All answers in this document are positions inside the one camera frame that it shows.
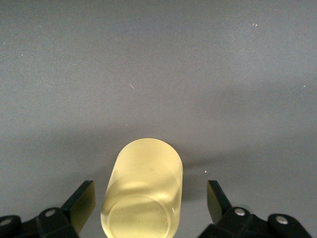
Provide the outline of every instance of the gray surface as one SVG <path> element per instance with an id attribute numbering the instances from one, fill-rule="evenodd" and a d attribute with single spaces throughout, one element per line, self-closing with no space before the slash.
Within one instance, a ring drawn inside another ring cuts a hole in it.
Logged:
<path id="1" fill-rule="evenodd" d="M 0 214 L 32 218 L 94 179 L 81 237 L 105 237 L 115 158 L 154 137 L 183 160 L 176 238 L 211 222 L 207 179 L 317 237 L 316 12 L 315 0 L 0 1 Z"/>

